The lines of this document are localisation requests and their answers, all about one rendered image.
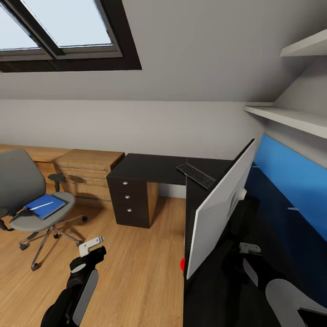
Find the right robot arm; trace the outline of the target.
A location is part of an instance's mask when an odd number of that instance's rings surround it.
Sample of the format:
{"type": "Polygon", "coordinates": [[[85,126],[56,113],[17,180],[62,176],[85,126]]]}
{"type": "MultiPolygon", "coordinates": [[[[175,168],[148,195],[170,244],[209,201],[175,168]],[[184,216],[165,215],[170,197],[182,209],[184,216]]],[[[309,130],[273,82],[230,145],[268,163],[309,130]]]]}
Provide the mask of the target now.
{"type": "Polygon", "coordinates": [[[239,243],[240,252],[226,254],[227,261],[244,268],[263,292],[282,327],[327,327],[327,308],[319,305],[274,269],[259,253],[258,245],[239,243]]]}

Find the keyboard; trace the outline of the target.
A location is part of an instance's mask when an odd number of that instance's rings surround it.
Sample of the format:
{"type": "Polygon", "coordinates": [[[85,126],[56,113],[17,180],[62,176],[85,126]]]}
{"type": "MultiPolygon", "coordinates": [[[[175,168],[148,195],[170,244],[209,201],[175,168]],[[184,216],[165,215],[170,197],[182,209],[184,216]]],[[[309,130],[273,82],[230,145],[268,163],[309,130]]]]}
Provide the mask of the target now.
{"type": "Polygon", "coordinates": [[[212,186],[212,184],[216,181],[212,177],[208,176],[204,172],[191,166],[188,163],[177,166],[177,168],[207,189],[209,189],[212,186]]]}

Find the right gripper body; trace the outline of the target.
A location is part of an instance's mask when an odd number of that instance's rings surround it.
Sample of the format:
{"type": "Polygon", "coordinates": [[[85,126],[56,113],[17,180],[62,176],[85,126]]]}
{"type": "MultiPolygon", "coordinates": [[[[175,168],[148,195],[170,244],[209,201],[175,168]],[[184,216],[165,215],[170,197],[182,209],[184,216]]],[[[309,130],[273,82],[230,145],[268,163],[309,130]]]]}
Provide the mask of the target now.
{"type": "Polygon", "coordinates": [[[235,252],[230,252],[230,263],[234,266],[239,266],[241,268],[243,268],[242,265],[242,257],[245,256],[245,253],[235,253],[235,252]]]}

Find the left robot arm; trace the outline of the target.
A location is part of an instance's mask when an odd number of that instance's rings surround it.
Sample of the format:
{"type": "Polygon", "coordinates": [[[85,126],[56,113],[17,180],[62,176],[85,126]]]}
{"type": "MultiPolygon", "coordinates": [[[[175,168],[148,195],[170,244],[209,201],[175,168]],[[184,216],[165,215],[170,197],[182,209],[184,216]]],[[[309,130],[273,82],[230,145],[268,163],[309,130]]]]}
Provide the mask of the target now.
{"type": "Polygon", "coordinates": [[[79,327],[94,293],[99,274],[95,265],[104,260],[105,247],[88,249],[102,243],[100,236],[79,246],[80,257],[69,264],[70,277],[65,290],[44,314],[40,327],[79,327]]]}

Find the monitor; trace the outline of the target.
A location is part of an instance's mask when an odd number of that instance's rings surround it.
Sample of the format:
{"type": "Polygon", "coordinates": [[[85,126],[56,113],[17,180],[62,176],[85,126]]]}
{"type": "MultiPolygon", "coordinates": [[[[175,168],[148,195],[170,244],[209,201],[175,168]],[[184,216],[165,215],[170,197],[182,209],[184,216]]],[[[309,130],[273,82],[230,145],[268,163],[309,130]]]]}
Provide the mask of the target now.
{"type": "Polygon", "coordinates": [[[247,195],[244,188],[250,171],[256,140],[252,139],[220,177],[192,206],[185,258],[180,262],[186,279],[194,274],[213,249],[228,236],[243,243],[250,233],[250,225],[260,204],[255,196],[247,195]],[[231,215],[239,200],[248,201],[238,233],[231,231],[231,215]],[[229,231],[221,235],[229,221],[229,231]]]}

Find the folder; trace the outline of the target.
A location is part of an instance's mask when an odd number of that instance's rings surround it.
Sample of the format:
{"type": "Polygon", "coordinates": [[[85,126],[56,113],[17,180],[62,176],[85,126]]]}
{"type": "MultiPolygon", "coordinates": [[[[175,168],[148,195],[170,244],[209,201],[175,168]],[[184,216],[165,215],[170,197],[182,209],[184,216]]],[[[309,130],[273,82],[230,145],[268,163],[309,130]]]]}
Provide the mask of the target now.
{"type": "Polygon", "coordinates": [[[23,209],[43,220],[64,205],[65,202],[46,194],[45,196],[27,204],[23,209]]]}

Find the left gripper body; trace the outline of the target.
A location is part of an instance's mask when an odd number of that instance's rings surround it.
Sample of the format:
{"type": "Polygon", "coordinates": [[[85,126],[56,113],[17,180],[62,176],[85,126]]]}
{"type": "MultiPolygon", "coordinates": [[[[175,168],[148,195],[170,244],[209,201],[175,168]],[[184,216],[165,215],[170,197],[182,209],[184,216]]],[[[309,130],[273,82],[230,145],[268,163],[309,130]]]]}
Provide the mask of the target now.
{"type": "Polygon", "coordinates": [[[72,268],[74,269],[77,264],[80,264],[82,261],[86,259],[91,259],[94,262],[94,265],[102,262],[104,260],[103,252],[101,248],[97,248],[91,251],[89,254],[83,257],[77,257],[72,260],[72,268]]]}

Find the swivel chair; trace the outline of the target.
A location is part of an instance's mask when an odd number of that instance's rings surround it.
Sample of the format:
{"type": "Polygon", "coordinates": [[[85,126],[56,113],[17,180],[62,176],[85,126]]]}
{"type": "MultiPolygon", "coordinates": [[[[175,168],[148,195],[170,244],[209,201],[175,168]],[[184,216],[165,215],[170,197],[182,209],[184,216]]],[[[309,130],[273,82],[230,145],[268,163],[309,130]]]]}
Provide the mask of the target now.
{"type": "Polygon", "coordinates": [[[76,241],[78,247],[82,244],[81,240],[66,234],[57,227],[80,217],[83,221],[88,219],[80,215],[58,223],[72,209],[76,199],[73,194],[59,190],[59,182],[65,180],[65,176],[50,174],[48,179],[55,181],[55,193],[51,193],[50,196],[65,202],[65,205],[42,220],[23,207],[46,195],[46,182],[43,174],[25,149],[13,149],[0,153],[0,228],[8,232],[15,229],[33,232],[28,238],[19,242],[21,250],[27,248],[25,244],[22,244],[23,242],[47,232],[31,264],[32,271],[39,268],[38,263],[35,262],[50,233],[55,239],[59,238],[58,233],[60,233],[76,241]],[[9,223],[10,229],[1,219],[5,216],[13,217],[9,223]]]}

